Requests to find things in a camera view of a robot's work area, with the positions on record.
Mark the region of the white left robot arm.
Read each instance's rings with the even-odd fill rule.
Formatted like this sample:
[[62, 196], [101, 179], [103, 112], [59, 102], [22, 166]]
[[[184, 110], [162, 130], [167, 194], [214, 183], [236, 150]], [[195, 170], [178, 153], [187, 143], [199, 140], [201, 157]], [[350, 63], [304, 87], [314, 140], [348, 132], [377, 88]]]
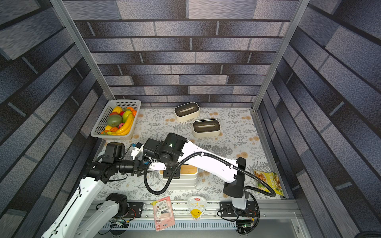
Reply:
[[131, 158], [125, 159], [125, 146], [112, 142], [101, 152], [98, 160], [91, 163], [78, 188], [53, 224], [43, 233], [44, 238], [93, 238], [106, 222], [118, 221], [128, 216], [131, 220], [141, 217], [142, 202], [129, 202], [122, 194], [110, 194], [98, 210], [86, 221], [86, 215], [98, 193], [116, 174], [141, 175], [144, 160], [141, 158], [143, 144], [133, 146]]

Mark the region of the wooden lid tissue box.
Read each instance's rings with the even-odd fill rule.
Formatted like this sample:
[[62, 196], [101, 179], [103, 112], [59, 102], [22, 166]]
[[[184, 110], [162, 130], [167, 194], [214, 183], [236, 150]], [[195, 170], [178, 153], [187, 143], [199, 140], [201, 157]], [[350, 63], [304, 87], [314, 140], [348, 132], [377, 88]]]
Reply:
[[[159, 171], [162, 179], [168, 179], [174, 168]], [[196, 179], [198, 177], [198, 168], [191, 165], [182, 165], [173, 176], [173, 179]]]

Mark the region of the grey lid tissue box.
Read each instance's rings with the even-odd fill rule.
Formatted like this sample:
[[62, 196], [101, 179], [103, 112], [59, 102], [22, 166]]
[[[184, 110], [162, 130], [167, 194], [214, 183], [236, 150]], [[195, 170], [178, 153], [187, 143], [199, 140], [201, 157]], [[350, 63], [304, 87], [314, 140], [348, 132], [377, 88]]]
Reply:
[[170, 186], [186, 186], [186, 187], [197, 186], [197, 182], [195, 182], [195, 183], [170, 183], [169, 187]]
[[170, 183], [195, 183], [197, 178], [173, 178]]
[[168, 190], [193, 190], [196, 189], [196, 186], [170, 186]]

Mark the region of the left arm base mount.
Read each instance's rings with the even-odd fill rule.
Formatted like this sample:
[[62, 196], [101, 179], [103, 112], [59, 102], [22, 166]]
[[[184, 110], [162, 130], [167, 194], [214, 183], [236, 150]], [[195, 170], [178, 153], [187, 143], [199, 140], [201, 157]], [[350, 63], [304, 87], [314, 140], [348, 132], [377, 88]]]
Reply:
[[128, 201], [128, 210], [123, 214], [121, 218], [127, 220], [132, 218], [141, 218], [142, 212], [143, 212], [143, 202], [136, 202], [136, 201]]

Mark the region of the brown lid rounded tissue box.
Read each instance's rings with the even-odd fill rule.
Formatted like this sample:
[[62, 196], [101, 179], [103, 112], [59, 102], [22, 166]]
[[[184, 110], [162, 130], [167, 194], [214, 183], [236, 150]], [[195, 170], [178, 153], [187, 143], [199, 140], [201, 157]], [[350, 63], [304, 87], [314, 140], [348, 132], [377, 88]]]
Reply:
[[216, 137], [220, 131], [221, 125], [217, 119], [196, 120], [192, 124], [192, 133], [196, 138]]

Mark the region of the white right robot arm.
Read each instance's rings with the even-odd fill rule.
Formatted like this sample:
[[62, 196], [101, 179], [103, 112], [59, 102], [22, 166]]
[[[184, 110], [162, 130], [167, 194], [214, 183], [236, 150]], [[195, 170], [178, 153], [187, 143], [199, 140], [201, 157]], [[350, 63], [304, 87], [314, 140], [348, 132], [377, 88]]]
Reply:
[[[257, 191], [269, 197], [276, 197], [275, 191], [266, 182], [256, 175], [246, 171], [246, 159], [227, 159], [208, 152], [183, 136], [170, 133], [164, 141], [148, 139], [142, 146], [143, 155], [150, 158], [143, 174], [144, 185], [147, 190], [155, 195], [163, 194], [175, 177], [177, 171], [184, 164], [191, 165], [209, 172], [224, 181], [223, 193], [232, 198], [232, 205], [237, 210], [246, 210], [249, 194], [247, 190]], [[149, 169], [158, 170], [154, 160], [162, 163], [171, 173], [164, 187], [153, 190], [147, 181]]]

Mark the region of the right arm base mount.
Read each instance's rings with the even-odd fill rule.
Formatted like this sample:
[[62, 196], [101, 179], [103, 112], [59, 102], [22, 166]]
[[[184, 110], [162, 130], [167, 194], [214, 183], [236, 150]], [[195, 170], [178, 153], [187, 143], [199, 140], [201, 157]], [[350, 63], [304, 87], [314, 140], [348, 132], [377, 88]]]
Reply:
[[259, 208], [258, 204], [254, 201], [248, 201], [247, 207], [244, 211], [233, 207], [232, 201], [221, 201], [219, 203], [219, 215], [222, 218], [235, 219], [239, 218], [258, 218]]

